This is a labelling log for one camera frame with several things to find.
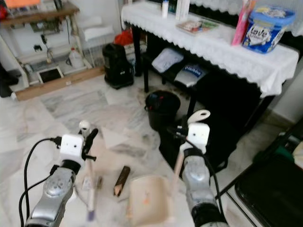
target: wooden baseboard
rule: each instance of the wooden baseboard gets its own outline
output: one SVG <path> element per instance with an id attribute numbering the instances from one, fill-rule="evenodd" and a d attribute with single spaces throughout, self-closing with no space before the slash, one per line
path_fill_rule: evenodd
<path id="1" fill-rule="evenodd" d="M 41 84 L 37 87 L 29 87 L 25 90 L 18 91 L 18 92 L 16 92 L 16 96 L 19 101 L 28 100 L 30 98 L 34 98 L 34 97 L 46 94 L 51 91 L 55 91 L 60 88 L 67 87 L 69 85 L 100 76 L 102 74 L 104 74 L 103 67 L 85 70 L 83 72 L 80 72 L 80 73 L 77 73 L 77 74 L 74 74 L 74 75 L 71 75 L 68 77 L 49 81 L 49 82 L 47 82 L 45 84 Z"/>

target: plastic bottle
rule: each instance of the plastic bottle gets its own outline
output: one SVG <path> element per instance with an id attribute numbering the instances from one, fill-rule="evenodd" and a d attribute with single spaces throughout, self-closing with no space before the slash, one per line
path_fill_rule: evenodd
<path id="1" fill-rule="evenodd" d="M 163 3 L 162 3 L 162 17 L 167 18 L 168 13 L 169 13 L 169 1 L 168 0 L 163 0 Z"/>
<path id="2" fill-rule="evenodd" d="M 75 50 L 75 48 L 71 49 L 71 53 L 69 55 L 69 59 L 71 61 L 71 66 L 75 69 L 79 69 L 84 66 L 84 62 L 82 60 L 81 54 Z"/>

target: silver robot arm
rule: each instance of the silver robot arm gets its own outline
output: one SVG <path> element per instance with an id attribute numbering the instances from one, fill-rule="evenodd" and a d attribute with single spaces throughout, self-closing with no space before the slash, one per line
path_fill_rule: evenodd
<path id="1" fill-rule="evenodd" d="M 209 186 L 209 171 L 203 157 L 189 155 L 184 160 L 182 179 L 186 185 L 186 198 L 196 227 L 228 227 L 219 212 Z"/>
<path id="2" fill-rule="evenodd" d="M 195 226 L 228 227 L 210 188 L 210 174 L 203 158 L 210 128 L 207 124 L 198 121 L 209 115 L 210 112 L 207 110 L 197 111 L 187 123 L 183 121 L 183 126 L 179 127 L 186 134 L 187 140 L 199 148 L 196 149 L 187 142 L 180 146 L 180 152 L 184 155 L 182 179 L 186 186 L 187 203 Z"/>
<path id="3" fill-rule="evenodd" d="M 25 227 L 59 227 L 66 202 L 73 193 L 76 175 L 85 165 L 86 159 L 96 160 L 88 152 L 97 133 L 98 130 L 94 129 L 89 134 L 85 127 L 81 128 L 78 135 L 63 135 L 60 147 L 62 164 L 44 183 L 42 197 L 27 219 Z"/>

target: white cloth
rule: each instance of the white cloth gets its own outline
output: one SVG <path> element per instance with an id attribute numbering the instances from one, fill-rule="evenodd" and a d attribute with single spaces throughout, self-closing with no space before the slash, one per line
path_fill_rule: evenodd
<path id="1" fill-rule="evenodd" d="M 173 64 L 176 64 L 183 60 L 183 55 L 177 51 L 165 48 L 153 61 L 152 66 L 158 70 L 158 72 L 163 73 L 168 70 Z"/>
<path id="2" fill-rule="evenodd" d="M 199 17 L 190 14 L 188 19 L 198 20 Z M 256 83 L 262 97 L 279 95 L 282 83 L 294 76 L 299 57 L 297 51 L 278 45 L 272 52 L 260 54 L 242 46 L 231 46 L 235 29 L 225 25 L 192 36 L 176 27 L 178 22 L 175 15 L 169 14 L 164 19 L 159 4 L 145 1 L 125 5 L 121 20 L 185 48 L 230 74 L 237 74 L 239 78 Z"/>
<path id="3" fill-rule="evenodd" d="M 242 0 L 190 0 L 190 3 L 220 12 L 228 12 L 231 15 L 239 14 L 242 8 Z M 281 6 L 295 11 L 296 19 L 289 30 L 294 36 L 303 35 L 302 0 L 258 0 L 256 6 L 261 5 Z"/>

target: blue container lid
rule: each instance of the blue container lid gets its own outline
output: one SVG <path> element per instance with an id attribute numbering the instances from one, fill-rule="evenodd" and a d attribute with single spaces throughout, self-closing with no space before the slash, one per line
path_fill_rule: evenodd
<path id="1" fill-rule="evenodd" d="M 295 12 L 278 6 L 261 6 L 254 8 L 250 19 L 266 21 L 276 26 L 286 26 L 293 23 Z"/>

